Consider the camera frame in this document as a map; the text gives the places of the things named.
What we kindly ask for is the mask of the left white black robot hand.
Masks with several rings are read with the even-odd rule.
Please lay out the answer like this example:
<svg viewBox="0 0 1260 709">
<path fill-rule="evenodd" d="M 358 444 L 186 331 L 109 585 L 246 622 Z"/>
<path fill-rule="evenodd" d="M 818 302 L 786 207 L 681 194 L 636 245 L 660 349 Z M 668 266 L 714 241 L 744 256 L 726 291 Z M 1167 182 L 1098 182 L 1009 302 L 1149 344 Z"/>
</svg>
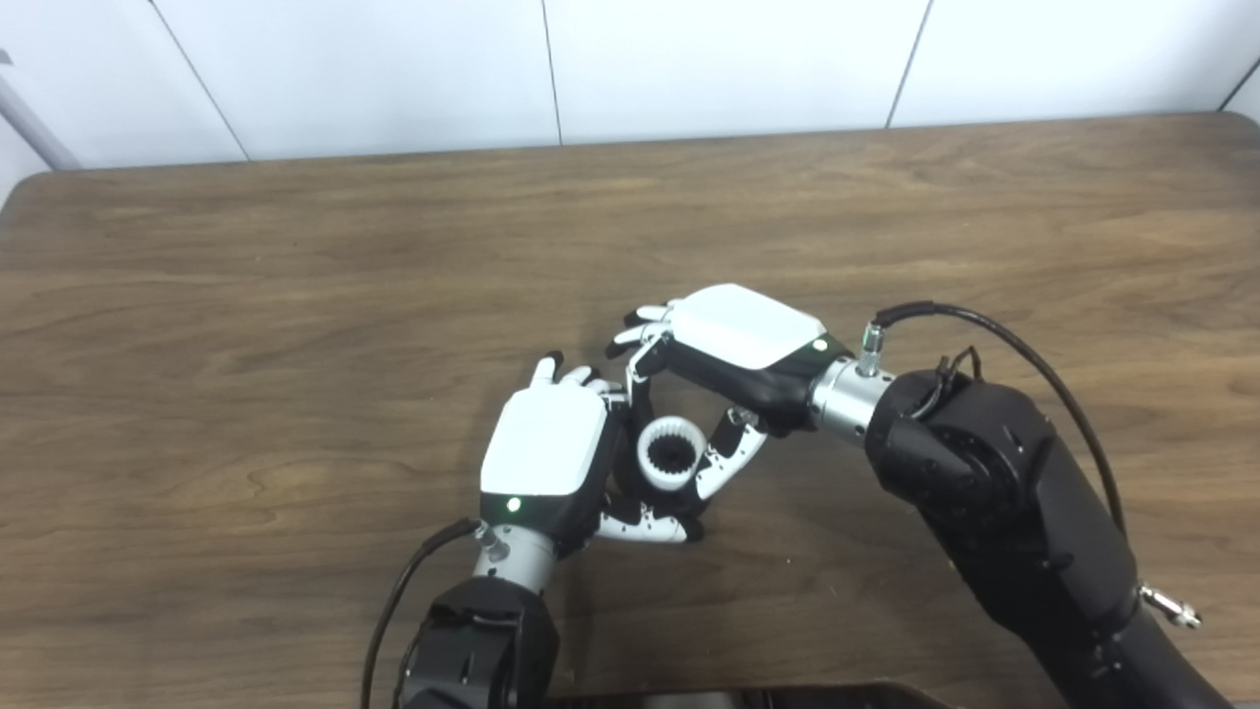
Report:
<svg viewBox="0 0 1260 709">
<path fill-rule="evenodd" d="M 490 528 L 541 534 L 558 559 L 595 536 L 702 542 L 698 520 L 609 489 L 625 448 L 627 390 L 593 366 L 562 373 L 563 360 L 559 351 L 542 356 L 530 382 L 507 399 L 478 474 L 478 516 Z"/>
</svg>

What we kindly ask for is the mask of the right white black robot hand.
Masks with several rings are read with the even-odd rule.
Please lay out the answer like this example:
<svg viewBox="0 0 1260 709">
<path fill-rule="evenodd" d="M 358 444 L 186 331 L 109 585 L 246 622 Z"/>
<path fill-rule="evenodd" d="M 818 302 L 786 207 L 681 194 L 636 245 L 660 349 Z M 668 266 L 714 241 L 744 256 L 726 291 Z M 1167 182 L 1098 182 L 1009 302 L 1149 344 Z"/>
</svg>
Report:
<svg viewBox="0 0 1260 709">
<path fill-rule="evenodd" d="M 719 285 L 630 311 L 604 355 L 625 359 L 638 470 L 631 492 L 664 510 L 699 513 L 770 436 L 816 429 L 814 390 L 848 350 L 813 315 L 751 288 Z M 664 429 L 650 390 L 662 373 L 727 403 L 713 431 L 699 434 L 687 474 L 659 463 Z"/>
</svg>

